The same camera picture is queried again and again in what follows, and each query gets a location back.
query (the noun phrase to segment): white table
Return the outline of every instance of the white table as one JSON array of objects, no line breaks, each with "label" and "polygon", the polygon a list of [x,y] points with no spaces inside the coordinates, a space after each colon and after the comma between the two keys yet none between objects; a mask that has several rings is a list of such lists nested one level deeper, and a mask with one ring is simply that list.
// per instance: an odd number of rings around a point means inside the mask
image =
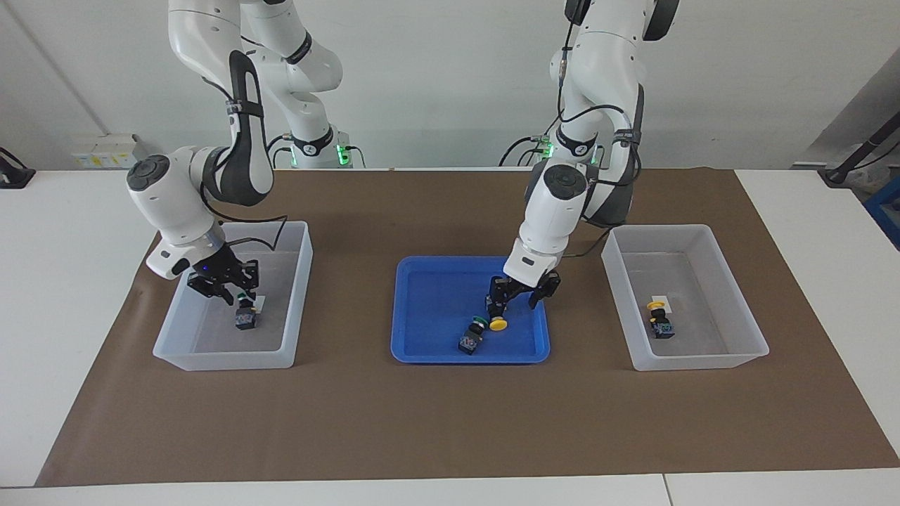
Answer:
[{"label": "white table", "polygon": [[[897,251],[815,173],[741,182],[896,450]],[[122,172],[44,172],[0,192],[0,486],[28,487],[75,400],[154,230]],[[41,301],[24,304],[20,301]],[[376,482],[163,483],[0,491],[0,504],[900,504],[900,470]]]}]

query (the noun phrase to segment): brown mat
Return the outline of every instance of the brown mat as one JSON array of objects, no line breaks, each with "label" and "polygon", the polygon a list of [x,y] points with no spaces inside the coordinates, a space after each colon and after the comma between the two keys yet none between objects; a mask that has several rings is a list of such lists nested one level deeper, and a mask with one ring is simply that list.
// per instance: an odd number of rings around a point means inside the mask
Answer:
[{"label": "brown mat", "polygon": [[[315,249],[296,365],[186,373],[151,355],[175,283],[145,267],[37,482],[644,474],[899,466],[730,171],[647,171],[632,223],[708,223],[771,347],[638,373],[598,257],[570,259],[537,366],[408,366],[389,350],[408,255],[507,255],[523,173],[280,173]],[[598,234],[581,225],[571,250]]]}]

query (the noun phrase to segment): green indicator light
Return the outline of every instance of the green indicator light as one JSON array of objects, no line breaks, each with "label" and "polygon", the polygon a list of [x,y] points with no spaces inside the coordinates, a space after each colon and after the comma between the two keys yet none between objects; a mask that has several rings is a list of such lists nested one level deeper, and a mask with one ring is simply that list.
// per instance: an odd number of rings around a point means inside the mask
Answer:
[{"label": "green indicator light", "polygon": [[350,154],[347,153],[347,150],[339,144],[335,148],[337,148],[337,162],[341,165],[350,163]]}]

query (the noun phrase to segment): white box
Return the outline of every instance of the white box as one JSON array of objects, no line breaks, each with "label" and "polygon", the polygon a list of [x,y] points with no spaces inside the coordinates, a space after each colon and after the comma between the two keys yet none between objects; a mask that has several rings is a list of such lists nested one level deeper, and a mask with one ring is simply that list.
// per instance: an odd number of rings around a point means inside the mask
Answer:
[{"label": "white box", "polygon": [[[735,367],[769,354],[706,225],[626,225],[603,248],[628,353],[638,371]],[[668,298],[675,335],[657,339],[646,309]]]},{"label": "white box", "polygon": [[[259,237],[271,242],[280,224],[225,223],[222,228],[227,240]],[[185,371],[293,365],[312,264],[307,224],[288,221],[274,252],[256,242],[232,248],[241,260],[259,260],[256,294],[265,296],[265,308],[258,316],[257,328],[235,328],[237,306],[228,306],[219,297],[208,299],[198,294],[187,286],[185,272],[153,347],[155,357]]]}]

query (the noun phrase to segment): blue tray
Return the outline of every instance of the blue tray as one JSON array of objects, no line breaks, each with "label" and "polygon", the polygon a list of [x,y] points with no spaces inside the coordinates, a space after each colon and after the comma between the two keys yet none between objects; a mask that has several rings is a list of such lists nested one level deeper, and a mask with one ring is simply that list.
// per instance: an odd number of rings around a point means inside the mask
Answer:
[{"label": "blue tray", "polygon": [[505,257],[407,257],[397,265],[391,352],[407,364],[536,364],[550,355],[544,303],[522,294],[507,308],[509,326],[484,331],[474,355],[456,346],[472,316],[486,317],[491,276]]}]

